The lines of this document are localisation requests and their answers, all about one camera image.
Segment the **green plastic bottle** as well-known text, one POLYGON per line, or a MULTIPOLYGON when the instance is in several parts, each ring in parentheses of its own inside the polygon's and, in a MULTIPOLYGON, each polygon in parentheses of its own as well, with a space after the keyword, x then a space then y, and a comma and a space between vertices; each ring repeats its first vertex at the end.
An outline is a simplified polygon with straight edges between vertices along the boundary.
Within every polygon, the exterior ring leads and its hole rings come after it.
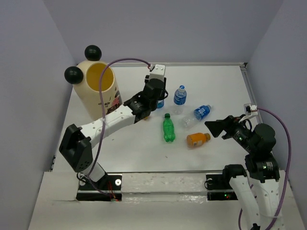
POLYGON ((173 142, 176 138, 174 124, 169 113, 164 116, 163 133, 166 142, 173 142))

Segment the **small blue label bottle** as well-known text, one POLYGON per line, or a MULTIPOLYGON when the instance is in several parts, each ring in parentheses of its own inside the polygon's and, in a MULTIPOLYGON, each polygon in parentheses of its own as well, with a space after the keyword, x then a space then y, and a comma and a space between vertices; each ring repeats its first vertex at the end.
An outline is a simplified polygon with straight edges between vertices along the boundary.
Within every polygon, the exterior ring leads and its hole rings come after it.
POLYGON ((159 100, 157 103, 157 109, 161 109, 164 107, 164 100, 159 100))

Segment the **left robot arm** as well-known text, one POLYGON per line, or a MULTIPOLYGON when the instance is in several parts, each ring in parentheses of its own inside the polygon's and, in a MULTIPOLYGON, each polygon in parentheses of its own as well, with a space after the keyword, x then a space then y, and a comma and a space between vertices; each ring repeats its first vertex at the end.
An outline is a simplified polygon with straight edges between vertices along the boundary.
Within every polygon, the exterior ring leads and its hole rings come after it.
POLYGON ((144 89, 127 100, 104 118, 77 127, 68 126, 59 146, 59 151, 76 173, 85 175, 95 189, 106 185, 107 173, 93 159, 92 149, 101 149, 102 140, 121 128, 133 125, 157 109, 157 103, 165 95, 166 77, 145 77, 144 89))

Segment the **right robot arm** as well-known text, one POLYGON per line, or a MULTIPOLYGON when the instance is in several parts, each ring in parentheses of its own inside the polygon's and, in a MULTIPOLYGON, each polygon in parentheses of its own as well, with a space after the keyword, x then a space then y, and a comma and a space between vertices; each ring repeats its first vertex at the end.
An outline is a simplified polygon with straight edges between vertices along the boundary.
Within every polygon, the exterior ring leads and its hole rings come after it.
POLYGON ((284 230, 281 214, 284 193, 279 191, 279 166, 272 154, 275 131, 267 124, 248 129, 243 118, 230 115, 204 123, 213 137, 225 132, 223 139, 234 139, 247 152, 244 166, 224 167, 221 183, 235 192, 249 230, 284 230))

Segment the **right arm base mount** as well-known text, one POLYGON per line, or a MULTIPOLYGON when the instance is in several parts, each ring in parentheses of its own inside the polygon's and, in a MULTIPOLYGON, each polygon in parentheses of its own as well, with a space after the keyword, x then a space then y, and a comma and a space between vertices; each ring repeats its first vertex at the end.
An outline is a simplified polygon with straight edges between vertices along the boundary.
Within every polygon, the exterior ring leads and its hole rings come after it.
POLYGON ((207 174, 204 187, 207 190, 208 201, 237 200, 234 190, 222 174, 207 174))

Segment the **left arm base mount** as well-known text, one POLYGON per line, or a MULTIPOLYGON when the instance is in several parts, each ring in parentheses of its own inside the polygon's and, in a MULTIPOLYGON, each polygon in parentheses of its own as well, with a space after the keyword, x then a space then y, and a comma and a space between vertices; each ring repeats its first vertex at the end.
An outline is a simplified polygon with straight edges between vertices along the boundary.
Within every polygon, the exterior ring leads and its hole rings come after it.
POLYGON ((122 201, 122 174, 108 173, 97 182, 90 181, 83 173, 77 173, 76 177, 79 181, 78 201, 122 201))

